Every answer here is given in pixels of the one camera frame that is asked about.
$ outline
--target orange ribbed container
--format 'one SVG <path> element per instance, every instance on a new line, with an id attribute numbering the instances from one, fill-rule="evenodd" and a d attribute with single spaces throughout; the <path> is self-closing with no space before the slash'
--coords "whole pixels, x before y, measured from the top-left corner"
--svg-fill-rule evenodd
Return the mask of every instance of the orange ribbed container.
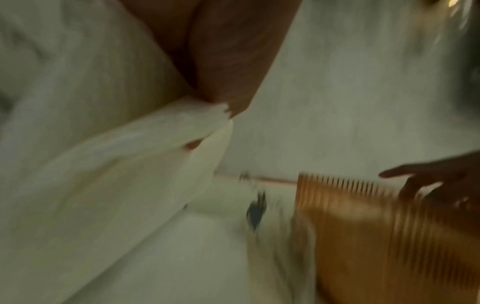
<path id="1" fill-rule="evenodd" d="M 300 175 L 316 229 L 318 290 L 331 304 L 479 304 L 480 213 L 399 202 L 378 184 Z"/>

